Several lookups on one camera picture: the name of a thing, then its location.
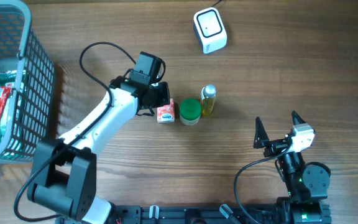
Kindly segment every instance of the white square box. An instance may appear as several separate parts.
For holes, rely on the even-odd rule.
[[[194,15],[193,28],[204,54],[219,50],[227,43],[227,34],[221,16],[214,7],[197,12]]]

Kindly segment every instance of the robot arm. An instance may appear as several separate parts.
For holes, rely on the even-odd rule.
[[[103,224],[114,218],[114,205],[96,196],[96,158],[116,131],[139,110],[167,105],[170,94],[166,82],[159,82],[165,63],[158,57],[140,53],[129,78],[117,77],[110,82],[112,104],[108,93],[100,104],[77,126],[62,134],[60,139],[41,140],[34,154],[32,174],[55,156],[29,184],[27,198],[57,212],[64,217],[87,223]],[[71,144],[72,140],[110,108],[104,116]],[[71,164],[70,174],[56,170],[56,166]]]

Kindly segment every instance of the bottle cap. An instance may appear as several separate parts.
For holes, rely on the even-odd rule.
[[[215,97],[216,96],[216,88],[214,85],[207,85],[204,88],[204,96],[205,97]]]
[[[199,103],[198,100],[192,98],[183,100],[183,102],[180,104],[180,118],[182,122],[184,122],[183,120],[198,121],[200,116],[201,116],[201,103]]]

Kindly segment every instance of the small milk carton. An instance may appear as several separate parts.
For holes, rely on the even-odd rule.
[[[159,123],[169,123],[175,121],[175,107],[173,99],[170,99],[170,104],[157,108],[157,121]]]

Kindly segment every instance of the plastic bottle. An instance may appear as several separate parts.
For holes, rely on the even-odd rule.
[[[201,91],[201,106],[203,116],[209,116],[215,104],[216,88],[214,85],[207,85]]]

